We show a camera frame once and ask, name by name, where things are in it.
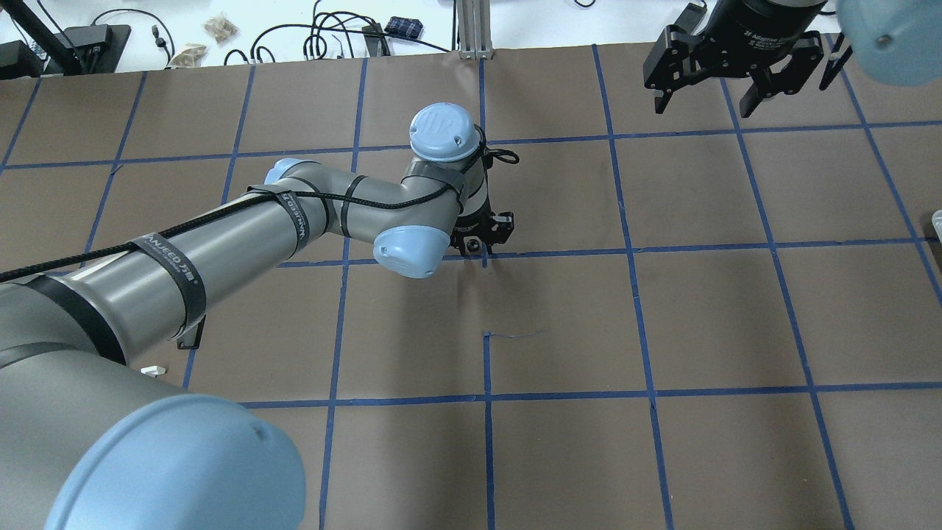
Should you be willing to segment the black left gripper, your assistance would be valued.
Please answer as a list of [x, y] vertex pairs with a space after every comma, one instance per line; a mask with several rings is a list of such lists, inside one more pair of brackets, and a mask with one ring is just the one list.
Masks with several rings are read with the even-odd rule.
[[450, 233], [450, 246], [460, 255], [491, 254], [492, 246], [505, 244], [514, 232], [514, 212], [490, 209], [460, 216]]

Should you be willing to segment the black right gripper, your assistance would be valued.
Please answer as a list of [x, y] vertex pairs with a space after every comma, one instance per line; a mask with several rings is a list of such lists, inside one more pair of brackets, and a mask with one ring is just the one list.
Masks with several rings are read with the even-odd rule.
[[824, 1], [719, 1], [692, 34], [667, 26], [642, 64], [643, 86], [662, 115], [673, 95], [711, 77], [751, 78], [740, 100], [747, 119], [762, 102], [798, 93], [824, 57], [821, 34], [808, 30]]

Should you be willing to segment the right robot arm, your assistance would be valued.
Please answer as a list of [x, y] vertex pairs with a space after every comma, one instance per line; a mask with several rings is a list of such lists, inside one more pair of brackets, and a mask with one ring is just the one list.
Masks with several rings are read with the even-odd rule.
[[854, 58], [872, 80], [921, 86], [941, 73], [938, 1], [703, 1], [664, 27], [642, 65], [662, 114], [681, 88], [704, 80], [751, 80], [748, 118], [777, 95], [794, 95], [817, 70], [828, 88]]

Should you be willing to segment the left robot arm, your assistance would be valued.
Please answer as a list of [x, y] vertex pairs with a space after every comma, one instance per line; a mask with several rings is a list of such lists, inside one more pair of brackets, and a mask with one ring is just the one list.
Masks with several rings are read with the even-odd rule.
[[491, 148], [461, 105], [414, 115], [400, 182], [284, 158], [232, 202], [160, 232], [2, 275], [4, 529], [297, 529], [302, 457], [245, 407], [130, 368], [191, 346], [208, 310], [327, 233], [405, 278], [464, 239], [504, 244]]

